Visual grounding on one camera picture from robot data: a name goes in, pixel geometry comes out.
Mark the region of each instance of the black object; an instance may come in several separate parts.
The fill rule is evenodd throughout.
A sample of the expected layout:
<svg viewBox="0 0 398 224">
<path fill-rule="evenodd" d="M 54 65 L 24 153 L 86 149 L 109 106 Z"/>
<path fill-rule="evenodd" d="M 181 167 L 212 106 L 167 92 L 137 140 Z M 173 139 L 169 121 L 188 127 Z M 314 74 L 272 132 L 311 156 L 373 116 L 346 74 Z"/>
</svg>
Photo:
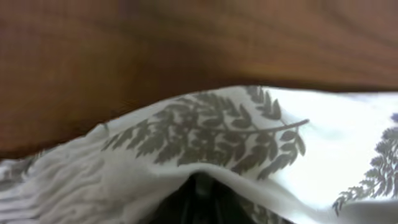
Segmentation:
<svg viewBox="0 0 398 224">
<path fill-rule="evenodd" d="M 195 174 L 166 198 L 149 224 L 254 224 L 229 187 Z"/>
</svg>

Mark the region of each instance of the wood grain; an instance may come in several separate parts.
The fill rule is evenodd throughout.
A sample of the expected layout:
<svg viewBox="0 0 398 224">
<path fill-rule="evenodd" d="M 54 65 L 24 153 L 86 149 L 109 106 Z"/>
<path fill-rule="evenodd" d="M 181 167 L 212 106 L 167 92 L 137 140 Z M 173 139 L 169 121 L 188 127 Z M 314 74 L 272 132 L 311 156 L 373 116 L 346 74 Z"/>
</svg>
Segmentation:
<svg viewBox="0 0 398 224">
<path fill-rule="evenodd" d="M 394 0 L 2 0 L 0 157 L 237 84 L 398 90 Z"/>
</svg>

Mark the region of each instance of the white fabric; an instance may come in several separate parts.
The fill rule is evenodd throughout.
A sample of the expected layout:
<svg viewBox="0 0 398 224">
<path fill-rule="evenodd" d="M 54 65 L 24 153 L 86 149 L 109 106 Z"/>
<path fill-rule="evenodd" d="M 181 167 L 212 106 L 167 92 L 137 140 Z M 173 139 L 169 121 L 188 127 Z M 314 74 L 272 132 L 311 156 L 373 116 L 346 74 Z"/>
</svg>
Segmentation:
<svg viewBox="0 0 398 224">
<path fill-rule="evenodd" d="M 305 155 L 269 178 L 257 179 L 268 162 L 238 175 L 230 169 L 239 161 L 225 167 L 205 161 L 178 166 L 176 157 L 154 164 L 157 152 L 137 157 L 137 150 L 126 149 L 127 142 L 102 151 L 113 136 L 175 101 L 165 100 L 99 124 L 86 136 L 39 157 L 2 161 L 0 186 L 21 177 L 12 187 L 0 188 L 0 223 L 137 223 L 198 171 L 297 224 L 397 223 L 398 200 L 389 195 L 349 202 L 339 215 L 332 205 L 340 192 L 358 185 L 372 169 L 376 144 L 387 128 L 395 126 L 391 115 L 398 111 L 398 95 L 264 89 L 278 100 L 285 125 L 309 119 L 299 129 Z M 214 93 L 245 106 L 260 129 L 280 125 L 262 119 L 241 87 Z M 32 161 L 29 170 L 10 174 L 27 161 Z"/>
</svg>

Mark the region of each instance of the wooden surface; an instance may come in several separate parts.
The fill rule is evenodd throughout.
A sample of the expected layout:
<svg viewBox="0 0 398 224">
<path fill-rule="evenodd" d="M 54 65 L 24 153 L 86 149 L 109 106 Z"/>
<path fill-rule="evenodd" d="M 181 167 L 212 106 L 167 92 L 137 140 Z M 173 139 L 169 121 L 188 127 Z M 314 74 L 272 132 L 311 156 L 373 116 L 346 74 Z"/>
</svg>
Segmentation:
<svg viewBox="0 0 398 224">
<path fill-rule="evenodd" d="M 395 0 L 2 0 L 0 158 L 195 90 L 398 90 Z"/>
</svg>

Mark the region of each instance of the leaf pattern fabric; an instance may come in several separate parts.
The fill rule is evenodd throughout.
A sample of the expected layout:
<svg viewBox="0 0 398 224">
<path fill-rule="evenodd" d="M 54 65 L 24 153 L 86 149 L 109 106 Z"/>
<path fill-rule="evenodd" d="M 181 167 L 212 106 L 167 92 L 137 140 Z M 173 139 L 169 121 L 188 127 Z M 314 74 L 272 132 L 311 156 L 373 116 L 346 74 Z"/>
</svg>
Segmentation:
<svg viewBox="0 0 398 224">
<path fill-rule="evenodd" d="M 0 161 L 0 223 L 145 223 L 188 177 L 259 224 L 398 222 L 398 95 L 237 86 L 158 102 Z"/>
</svg>

